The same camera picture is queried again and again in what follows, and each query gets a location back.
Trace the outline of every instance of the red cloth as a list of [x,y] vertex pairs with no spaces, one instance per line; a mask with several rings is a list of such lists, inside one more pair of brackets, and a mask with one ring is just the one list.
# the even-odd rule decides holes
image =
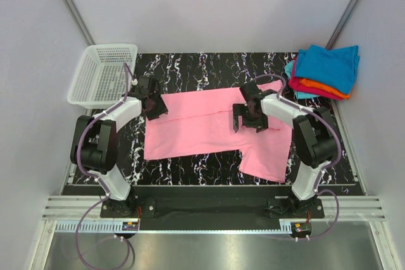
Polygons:
[[335,94],[332,94],[332,93],[329,93],[329,92],[326,92],[324,90],[317,89],[317,88],[306,87],[305,85],[299,83],[301,78],[295,77],[297,61],[298,61],[298,58],[294,61],[294,65],[292,66],[291,78],[289,81],[290,88],[292,88],[293,90],[298,91],[298,92],[305,92],[305,93],[320,95],[323,97],[335,99],[336,101],[343,100],[343,98],[336,96]]

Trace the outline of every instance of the stack of folded clothes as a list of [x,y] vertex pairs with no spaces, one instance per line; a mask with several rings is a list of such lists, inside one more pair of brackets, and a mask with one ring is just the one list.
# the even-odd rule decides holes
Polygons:
[[350,98],[359,66],[358,50],[358,46],[352,46],[328,51],[314,45],[299,50],[297,59],[284,68],[296,98]]

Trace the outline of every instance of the pink t-shirt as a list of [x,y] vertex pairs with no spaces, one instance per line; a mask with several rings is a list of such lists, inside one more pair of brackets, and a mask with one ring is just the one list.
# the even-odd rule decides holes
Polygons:
[[[280,87],[280,81],[259,86],[262,90]],[[268,116],[269,129],[256,133],[240,123],[235,133],[232,105],[245,103],[239,88],[164,94],[162,98],[169,113],[146,120],[146,160],[240,150],[241,172],[284,182],[291,128]]]

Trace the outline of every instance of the stainless steel surface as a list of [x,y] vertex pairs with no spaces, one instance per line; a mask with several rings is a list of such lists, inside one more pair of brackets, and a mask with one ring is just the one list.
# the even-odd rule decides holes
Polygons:
[[333,31],[332,36],[329,38],[328,44],[326,46],[326,48],[328,50],[332,49],[335,46],[344,27],[346,26],[347,22],[349,21],[350,16],[352,15],[358,1],[359,0],[350,0],[349,3],[347,4],[346,9],[344,10],[342,16],[340,17],[340,20],[339,20],[335,30]]
[[[325,223],[315,223],[314,234],[326,227]],[[82,251],[104,237],[80,235]],[[367,223],[339,223],[325,238],[299,243],[289,236],[262,235],[140,234],[130,241],[137,257],[132,267],[124,269],[383,269]],[[126,247],[118,240],[111,242],[88,251],[87,261],[103,269],[119,265]],[[55,233],[45,269],[86,269],[75,257],[74,234]]]
[[89,29],[87,28],[86,24],[83,21],[82,16],[80,15],[75,3],[73,0],[64,0],[67,8],[69,9],[70,14],[72,15],[73,19],[75,20],[75,23],[77,24],[80,32],[83,35],[83,38],[85,39],[86,43],[88,46],[96,44],[94,42],[93,37],[91,36]]

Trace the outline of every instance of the folded clothes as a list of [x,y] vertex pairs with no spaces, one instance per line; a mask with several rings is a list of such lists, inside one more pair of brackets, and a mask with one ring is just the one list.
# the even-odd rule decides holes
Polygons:
[[318,89],[324,90],[326,92],[332,93],[332,94],[334,94],[334,95],[336,95],[338,97],[341,97],[343,99],[349,99],[350,98],[350,94],[343,94],[342,92],[339,92],[335,88],[329,87],[328,85],[324,85],[323,83],[320,83],[320,82],[316,82],[315,80],[302,78],[302,79],[299,80],[299,83],[301,85],[306,86],[306,87],[318,88]]
[[[292,73],[292,67],[296,61],[290,61],[287,63],[287,65],[284,67],[284,72],[287,74],[289,79],[291,79],[291,73]],[[294,90],[294,95],[296,96],[297,99],[309,99],[309,98],[315,98],[318,97],[319,95],[314,95],[314,94],[309,94],[305,92],[299,92]]]
[[299,56],[300,55],[298,55],[298,58],[294,61],[294,65],[292,66],[291,77],[290,77],[290,81],[289,81],[290,88],[292,88],[295,91],[306,92],[306,93],[310,93],[310,94],[317,94],[317,95],[320,95],[323,97],[341,101],[343,98],[336,96],[335,94],[332,94],[332,93],[329,93],[327,91],[317,89],[317,88],[306,87],[305,85],[302,85],[301,83],[299,83],[300,78],[296,77],[296,64],[299,61]]
[[328,51],[314,45],[307,51],[299,50],[295,76],[315,80],[348,95],[357,78],[358,51],[358,46]]
[[[260,85],[278,90],[281,82]],[[269,116],[269,129],[233,129],[232,105],[245,103],[239,88],[164,94],[167,115],[146,121],[144,158],[207,154],[240,150],[239,170],[266,180],[283,182],[290,151],[291,128]]]

